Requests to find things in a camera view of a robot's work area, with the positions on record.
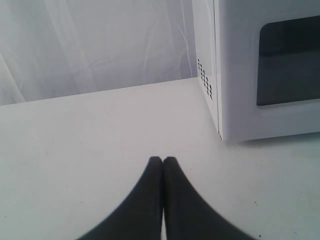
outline black object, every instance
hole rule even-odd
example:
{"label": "black object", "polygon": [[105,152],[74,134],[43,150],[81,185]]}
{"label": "black object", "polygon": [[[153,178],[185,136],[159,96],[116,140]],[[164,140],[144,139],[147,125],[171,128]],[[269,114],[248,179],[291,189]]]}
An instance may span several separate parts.
{"label": "black object", "polygon": [[123,203],[79,240],[160,240],[163,216],[163,163],[149,162]]}
{"label": "black object", "polygon": [[167,240],[253,240],[201,198],[176,158],[163,161],[163,177]]}

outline white backdrop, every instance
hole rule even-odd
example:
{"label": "white backdrop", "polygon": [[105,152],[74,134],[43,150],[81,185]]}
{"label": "white backdrop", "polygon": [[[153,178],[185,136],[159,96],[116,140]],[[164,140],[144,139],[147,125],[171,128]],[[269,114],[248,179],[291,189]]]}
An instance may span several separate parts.
{"label": "white backdrop", "polygon": [[0,105],[196,74],[192,0],[0,0]]}

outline white tabletop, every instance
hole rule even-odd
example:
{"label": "white tabletop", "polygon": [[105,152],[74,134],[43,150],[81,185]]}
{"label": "white tabletop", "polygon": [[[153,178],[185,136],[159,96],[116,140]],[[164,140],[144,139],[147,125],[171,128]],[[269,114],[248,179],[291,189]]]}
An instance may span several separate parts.
{"label": "white tabletop", "polygon": [[320,134],[221,142],[193,78],[1,106],[0,239],[80,237],[150,156],[257,239],[320,236]]}

